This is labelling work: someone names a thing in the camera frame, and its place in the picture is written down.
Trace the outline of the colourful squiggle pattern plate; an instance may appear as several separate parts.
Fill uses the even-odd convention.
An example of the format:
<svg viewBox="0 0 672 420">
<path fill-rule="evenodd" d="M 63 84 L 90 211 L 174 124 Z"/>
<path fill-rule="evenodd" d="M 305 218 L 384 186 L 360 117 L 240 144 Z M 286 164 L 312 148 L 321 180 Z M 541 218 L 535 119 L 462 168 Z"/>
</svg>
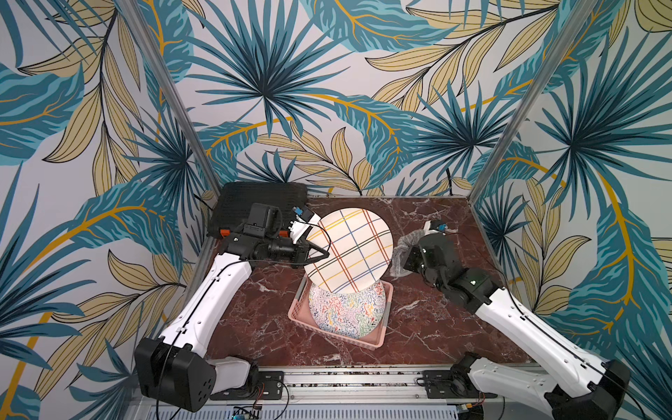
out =
<svg viewBox="0 0 672 420">
<path fill-rule="evenodd" d="M 312 286 L 309 308 L 317 327 L 328 333 L 360 339 L 381 323 L 387 304 L 382 282 L 362 292 L 336 294 Z"/>
</svg>

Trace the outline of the plaid striped white plate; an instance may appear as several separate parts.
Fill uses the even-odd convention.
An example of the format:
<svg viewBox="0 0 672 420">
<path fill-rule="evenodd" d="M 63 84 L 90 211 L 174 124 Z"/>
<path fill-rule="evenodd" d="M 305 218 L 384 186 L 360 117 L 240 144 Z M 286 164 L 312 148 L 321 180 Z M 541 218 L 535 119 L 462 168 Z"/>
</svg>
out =
<svg viewBox="0 0 672 420">
<path fill-rule="evenodd" d="M 334 294 L 362 292 L 380 280 L 394 248 L 387 222 L 363 208 L 329 213 L 308 231 L 307 240 L 329 257 L 306 265 L 306 275 L 313 285 Z"/>
</svg>

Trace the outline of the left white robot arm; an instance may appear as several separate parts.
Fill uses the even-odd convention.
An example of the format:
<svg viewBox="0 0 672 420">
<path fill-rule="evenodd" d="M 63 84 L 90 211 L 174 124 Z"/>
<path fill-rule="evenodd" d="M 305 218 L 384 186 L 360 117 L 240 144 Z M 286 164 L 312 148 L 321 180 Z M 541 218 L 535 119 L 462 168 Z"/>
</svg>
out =
<svg viewBox="0 0 672 420">
<path fill-rule="evenodd" d="M 241 356 L 206 359 L 215 327 L 240 287 L 258 264 L 303 268 L 329 256 L 307 236 L 320 217 L 309 208 L 293 208 L 284 222 L 279 208 L 255 203 L 238 227 L 223 229 L 222 244 L 198 290 L 156 339 L 142 339 L 134 357 L 140 392 L 157 404 L 199 411 L 212 395 L 253 393 L 257 367 Z"/>
</svg>

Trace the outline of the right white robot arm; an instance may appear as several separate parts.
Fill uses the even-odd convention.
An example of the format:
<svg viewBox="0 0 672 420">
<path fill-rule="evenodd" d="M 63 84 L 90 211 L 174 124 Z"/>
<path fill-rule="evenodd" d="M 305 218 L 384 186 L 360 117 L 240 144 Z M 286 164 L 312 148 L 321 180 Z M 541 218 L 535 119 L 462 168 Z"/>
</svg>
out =
<svg viewBox="0 0 672 420">
<path fill-rule="evenodd" d="M 543 369 L 514 369 L 467 353 L 448 373 L 451 391 L 495 394 L 554 419 L 614 419 L 624 402 L 630 369 L 571 343 L 495 283 L 467 268 L 448 234 L 437 229 L 406 236 L 393 253 L 391 274 L 418 273 L 431 287 L 508 337 Z"/>
</svg>

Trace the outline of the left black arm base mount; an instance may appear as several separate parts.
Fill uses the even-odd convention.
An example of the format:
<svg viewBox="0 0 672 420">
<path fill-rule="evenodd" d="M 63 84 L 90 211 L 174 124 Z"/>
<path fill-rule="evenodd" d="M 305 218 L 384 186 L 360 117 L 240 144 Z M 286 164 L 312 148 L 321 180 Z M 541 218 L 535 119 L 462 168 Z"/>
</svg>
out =
<svg viewBox="0 0 672 420">
<path fill-rule="evenodd" d="M 279 401 L 286 396 L 284 379 L 285 372 L 281 370 L 256 372 L 248 384 L 225 390 L 220 396 L 225 400 Z"/>
</svg>

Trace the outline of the grey knitted dish cloth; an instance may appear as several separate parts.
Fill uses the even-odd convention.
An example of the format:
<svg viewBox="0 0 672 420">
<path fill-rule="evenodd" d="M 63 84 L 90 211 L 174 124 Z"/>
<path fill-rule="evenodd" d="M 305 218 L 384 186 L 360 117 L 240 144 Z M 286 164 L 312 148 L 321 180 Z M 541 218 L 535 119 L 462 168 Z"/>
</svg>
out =
<svg viewBox="0 0 672 420">
<path fill-rule="evenodd" d="M 392 278 L 404 278 L 413 273 L 404 269 L 404 263 L 411 248 L 418 245 L 425 236 L 428 236 L 428 234 L 425 234 L 424 228 L 422 228 L 414 230 L 399 239 L 390 260 L 390 276 Z"/>
</svg>

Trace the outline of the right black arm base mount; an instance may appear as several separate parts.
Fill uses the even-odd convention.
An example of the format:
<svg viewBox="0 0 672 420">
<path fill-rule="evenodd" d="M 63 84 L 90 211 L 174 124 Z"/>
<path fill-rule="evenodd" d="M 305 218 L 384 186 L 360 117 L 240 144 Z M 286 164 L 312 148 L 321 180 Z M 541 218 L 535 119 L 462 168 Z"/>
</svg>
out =
<svg viewBox="0 0 672 420">
<path fill-rule="evenodd" d="M 483 393 L 474 387 L 468 375 L 459 370 L 425 370 L 416 385 L 425 389 L 429 399 L 469 399 L 481 402 L 498 395 Z"/>
</svg>

